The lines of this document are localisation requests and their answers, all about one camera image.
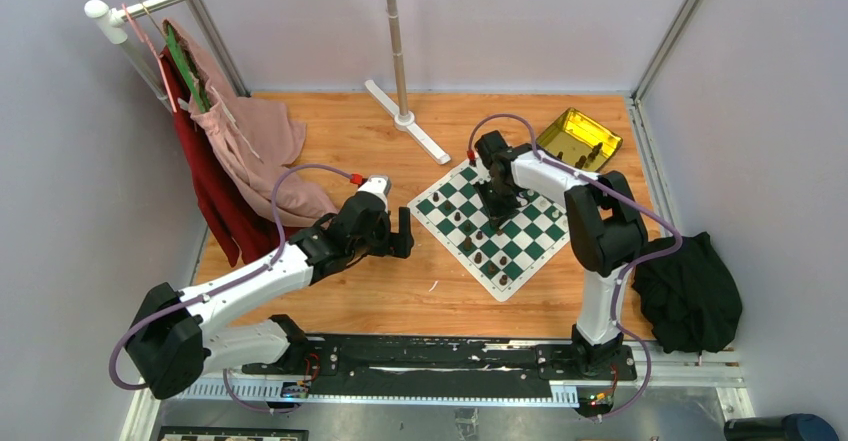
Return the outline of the yellow tin box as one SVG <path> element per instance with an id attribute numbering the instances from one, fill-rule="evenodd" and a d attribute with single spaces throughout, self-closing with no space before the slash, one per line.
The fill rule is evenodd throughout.
<path id="1" fill-rule="evenodd" d="M 566 164 L 598 172 L 619 151 L 623 138 L 571 107 L 536 137 L 536 143 Z"/>

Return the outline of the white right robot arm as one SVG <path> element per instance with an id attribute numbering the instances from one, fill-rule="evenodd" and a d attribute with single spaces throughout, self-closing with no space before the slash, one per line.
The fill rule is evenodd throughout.
<path id="1" fill-rule="evenodd" d="M 648 241 L 626 178 L 565 165 L 530 143 L 511 147 L 499 131 L 483 135 L 468 157 L 489 175 L 475 190 L 494 230 L 518 212 L 519 198 L 529 190 L 564 208 L 572 252 L 585 270 L 571 364 L 584 378 L 598 377 L 621 352 L 625 269 Z"/>

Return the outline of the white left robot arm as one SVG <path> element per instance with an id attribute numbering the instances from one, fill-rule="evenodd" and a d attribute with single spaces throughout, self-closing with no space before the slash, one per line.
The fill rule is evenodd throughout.
<path id="1" fill-rule="evenodd" d="M 216 280 L 176 290 L 151 288 L 119 341 L 142 383 L 158 400 L 174 397 L 201 376 L 245 364 L 271 364 L 283 374 L 306 361 L 305 336 L 289 318 L 232 321 L 273 298 L 305 289 L 366 256 L 406 259 L 414 244 L 411 211 L 398 210 L 392 231 L 384 200 L 358 191 L 337 214 L 298 231 L 277 250 Z"/>

